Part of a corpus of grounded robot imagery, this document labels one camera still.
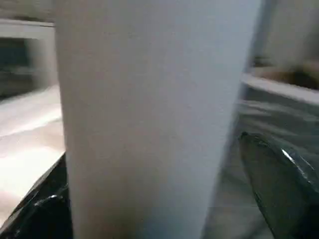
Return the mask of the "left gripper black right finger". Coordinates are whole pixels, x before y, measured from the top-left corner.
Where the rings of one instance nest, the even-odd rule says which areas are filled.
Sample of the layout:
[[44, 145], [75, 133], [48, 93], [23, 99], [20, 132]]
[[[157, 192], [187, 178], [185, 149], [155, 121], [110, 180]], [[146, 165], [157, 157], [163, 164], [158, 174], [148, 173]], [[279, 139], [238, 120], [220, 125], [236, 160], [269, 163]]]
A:
[[319, 169], [295, 147], [243, 132], [241, 160], [252, 191], [276, 239], [319, 237]]

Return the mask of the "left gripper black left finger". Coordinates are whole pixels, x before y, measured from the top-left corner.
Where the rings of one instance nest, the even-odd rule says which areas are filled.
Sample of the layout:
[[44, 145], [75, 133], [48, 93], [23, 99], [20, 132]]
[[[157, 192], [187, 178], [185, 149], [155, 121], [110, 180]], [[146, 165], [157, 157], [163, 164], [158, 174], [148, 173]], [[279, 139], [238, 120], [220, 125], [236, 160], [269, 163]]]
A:
[[0, 228], [2, 239], [73, 238], [65, 154], [31, 187]]

